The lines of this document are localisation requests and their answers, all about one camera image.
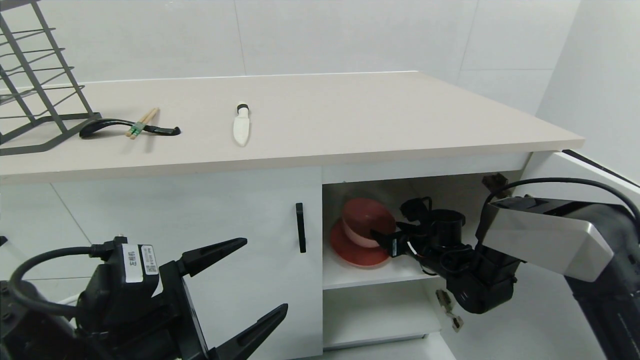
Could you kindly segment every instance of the red plate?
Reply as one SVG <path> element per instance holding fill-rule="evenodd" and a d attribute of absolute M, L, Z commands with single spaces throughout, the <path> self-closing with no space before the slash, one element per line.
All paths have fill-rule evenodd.
<path fill-rule="evenodd" d="M 366 248 L 354 244 L 344 232 L 341 220 L 331 229 L 330 243 L 333 251 L 351 265 L 368 268 L 380 265 L 389 258 L 381 247 Z"/>

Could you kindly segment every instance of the dish rack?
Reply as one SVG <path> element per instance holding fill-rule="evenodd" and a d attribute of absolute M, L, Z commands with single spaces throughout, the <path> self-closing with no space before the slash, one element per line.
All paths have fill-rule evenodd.
<path fill-rule="evenodd" d="M 17 116 L 0 116 L 0 125 L 3 121 L 5 122 L 5 125 L 8 124 L 8 120 L 12 121 L 11 124 L 14 122 L 18 123 L 17 127 L 9 130 L 9 132 L 5 131 L 3 133 L 0 129 L 0 146 L 47 122 L 54 122 L 58 129 L 51 139 L 42 143 L 15 147 L 0 147 L 0 156 L 47 151 L 71 136 L 78 134 L 85 124 L 100 118 L 100 113 L 95 113 L 91 110 L 89 103 L 82 93 L 84 85 L 78 85 L 76 79 L 71 73 L 73 67 L 68 66 L 62 56 L 62 51 L 65 49 L 58 47 L 52 34 L 52 31 L 55 30 L 55 28 L 50 28 L 47 25 L 37 1 L 38 0 L 0 0 L 0 29 L 2 30 L 2 33 L 0 34 L 0 48 L 4 47 L 2 50 L 9 48 L 8 53 L 3 51 L 3 54 L 0 55 L 0 78 L 2 78 L 6 87 L 5 89 L 0 89 L 0 106 L 7 109 L 7 104 L 15 102 L 15 104 L 10 106 L 16 106 L 17 104 L 17 106 L 19 106 L 18 114 L 20 114 Z M 8 10 L 10 11 L 23 5 L 29 5 L 33 8 L 33 12 L 40 25 L 37 26 L 36 29 L 11 31 L 4 19 L 4 16 L 6 16 Z M 48 45 L 42 49 L 30 51 L 23 51 L 20 48 L 20 44 L 23 44 L 24 39 L 37 36 L 46 37 Z M 11 69 L 6 69 L 3 62 L 8 63 L 10 60 L 14 61 L 12 57 L 15 57 L 15 60 L 17 60 L 19 65 L 13 66 Z M 40 60 L 46 58 L 49 58 L 49 60 L 52 58 L 55 60 L 57 58 L 58 62 L 56 63 L 56 66 L 38 66 Z M 43 81 L 39 80 L 38 73 L 45 74 L 50 71 L 55 71 L 55 75 L 47 77 L 47 79 Z M 12 81 L 12 76 L 17 74 L 23 74 L 21 76 L 26 76 L 30 85 L 25 89 L 18 89 L 15 86 L 14 81 Z M 68 78 L 67 85 L 47 86 L 51 81 L 63 76 Z M 56 94 L 64 92 L 64 96 L 62 99 L 56 99 L 55 102 L 52 102 L 50 97 L 51 92 L 56 92 Z M 39 111 L 38 113 L 32 111 L 32 108 L 34 107 L 33 101 L 35 101 L 35 99 L 29 99 L 28 102 L 31 103 L 31 107 L 29 107 L 28 102 L 26 101 L 27 97 L 36 95 L 39 97 L 37 106 L 39 109 L 44 108 L 44 111 Z M 56 111 L 56 106 L 73 96 L 76 96 L 80 100 L 85 112 L 59 114 L 58 111 Z M 68 124 L 65 124 L 66 120 L 83 121 L 80 121 L 79 124 L 74 122 L 75 125 L 73 126 L 67 126 Z"/>

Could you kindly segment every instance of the red bowl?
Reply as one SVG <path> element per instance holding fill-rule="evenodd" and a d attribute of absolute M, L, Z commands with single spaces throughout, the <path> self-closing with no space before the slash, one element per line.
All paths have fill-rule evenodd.
<path fill-rule="evenodd" d="M 344 233 L 341 221 L 337 221 L 331 229 L 331 248 L 347 263 L 360 267 L 372 268 L 389 259 L 387 252 L 381 248 L 365 248 L 354 244 Z"/>
<path fill-rule="evenodd" d="M 342 209 L 342 223 L 347 237 L 356 245 L 378 247 L 371 230 L 388 235 L 396 230 L 396 220 L 378 201 L 357 197 L 347 201 Z"/>

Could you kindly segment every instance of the black cable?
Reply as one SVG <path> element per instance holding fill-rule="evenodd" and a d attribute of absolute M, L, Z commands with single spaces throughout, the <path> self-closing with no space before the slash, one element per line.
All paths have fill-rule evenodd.
<path fill-rule="evenodd" d="M 29 270 L 31 270 L 34 266 L 43 263 L 47 260 L 62 258 L 63 256 L 68 255 L 85 255 L 91 252 L 90 247 L 67 247 L 64 249 L 57 249 L 47 251 L 43 254 L 34 256 L 33 258 L 23 262 L 15 269 L 11 278 L 9 279 L 9 292 L 13 295 L 15 301 L 34 311 L 38 311 L 40 313 L 50 314 L 50 315 L 59 315 L 59 316 L 67 316 L 69 318 L 75 317 L 77 314 L 77 309 L 75 306 L 56 304 L 55 302 L 49 302 L 40 299 L 34 299 L 27 296 L 22 292 L 20 288 L 20 283 L 22 282 L 22 277 Z"/>
<path fill-rule="evenodd" d="M 525 184 L 538 184 L 538 183 L 573 183 L 573 184 L 583 184 L 583 185 L 590 185 L 590 186 L 595 186 L 597 188 L 601 188 L 603 190 L 607 190 L 608 192 L 612 193 L 613 195 L 617 196 L 620 200 L 622 200 L 622 202 L 624 202 L 629 210 L 631 210 L 631 213 L 633 214 L 634 218 L 635 218 L 635 225 L 636 225 L 636 234 L 637 234 L 637 238 L 638 238 L 638 242 L 640 242 L 640 211 L 638 210 L 637 206 L 631 201 L 631 199 L 629 199 L 625 194 L 621 193 L 620 191 L 618 191 L 617 189 L 603 184 L 603 183 L 599 183 L 598 181 L 594 181 L 594 180 L 587 180 L 587 179 L 577 179 L 574 177 L 538 177 L 535 179 L 526 179 L 526 180 L 520 180 L 520 181 L 514 181 L 513 183 L 507 184 L 501 188 L 499 188 L 498 190 L 495 190 L 494 192 L 491 193 L 491 195 L 489 195 L 486 200 L 484 201 L 484 204 L 488 204 L 497 194 L 503 192 L 504 190 L 510 189 L 510 188 L 514 188 L 516 186 L 520 186 L 520 185 L 525 185 Z"/>

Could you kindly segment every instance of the metal rack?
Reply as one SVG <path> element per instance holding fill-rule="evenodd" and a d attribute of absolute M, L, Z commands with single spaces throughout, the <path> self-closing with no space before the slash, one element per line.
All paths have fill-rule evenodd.
<path fill-rule="evenodd" d="M 78 134 L 78 132 L 80 132 L 80 129 L 85 124 L 100 118 L 100 113 L 95 113 L 91 110 L 89 103 L 82 94 L 84 85 L 78 85 L 76 79 L 71 73 L 73 67 L 69 67 L 64 57 L 62 56 L 62 51 L 64 51 L 65 49 L 58 47 L 52 34 L 52 31 L 55 30 L 55 28 L 50 28 L 47 25 L 47 22 L 44 19 L 37 1 L 38 0 L 0 0 L 0 29 L 2 30 L 2 33 L 0 34 L 0 47 L 8 46 L 11 49 L 10 53 L 0 55 L 0 78 L 3 80 L 6 86 L 6 90 L 8 91 L 8 93 L 6 93 L 0 90 L 0 106 L 7 105 L 8 103 L 15 101 L 19 105 L 21 112 L 24 113 L 23 115 L 17 116 L 0 116 L 0 122 L 8 119 L 25 119 L 24 124 L 16 127 L 15 129 L 12 129 L 7 133 L 2 133 L 0 131 L 0 145 L 13 140 L 14 138 L 17 138 L 18 136 L 21 136 L 27 133 L 29 130 L 32 130 L 46 122 L 54 122 L 57 125 L 60 133 L 52 137 L 50 140 L 36 145 L 0 147 L 0 156 L 47 151 L 65 141 L 66 139 L 70 138 L 71 136 Z M 9 26 L 3 18 L 3 16 L 5 15 L 5 11 L 22 5 L 30 5 L 33 8 L 35 16 L 40 23 L 39 28 L 25 31 L 11 31 L 9 29 Z M 35 36 L 45 36 L 49 41 L 49 45 L 45 49 L 23 51 L 20 48 L 19 42 L 26 38 Z M 19 65 L 13 67 L 12 69 L 6 69 L 4 65 L 2 65 L 3 58 L 5 60 L 8 60 L 8 57 L 10 56 L 14 56 L 19 62 Z M 37 67 L 40 60 L 52 56 L 55 56 L 58 59 L 58 63 L 60 66 L 42 68 Z M 54 70 L 58 70 L 55 75 L 45 79 L 44 81 L 40 81 L 38 79 L 38 72 L 47 72 Z M 24 74 L 27 76 L 29 82 L 31 83 L 27 89 L 18 90 L 14 85 L 11 77 L 17 74 Z M 69 85 L 46 86 L 46 84 L 64 75 L 68 77 Z M 66 94 L 66 96 L 56 102 L 52 102 L 49 95 L 47 94 L 51 91 L 59 92 L 64 91 L 65 89 L 68 89 L 70 91 L 70 94 Z M 25 98 L 32 95 L 39 96 L 40 101 L 44 105 L 44 111 L 41 111 L 40 113 L 33 113 L 33 111 L 29 109 Z M 56 111 L 56 106 L 60 105 L 63 101 L 66 101 L 73 96 L 77 96 L 77 98 L 79 98 L 79 100 L 82 102 L 85 112 L 65 115 L 59 114 L 58 111 Z M 65 124 L 66 120 L 84 121 L 72 127 L 68 127 Z"/>

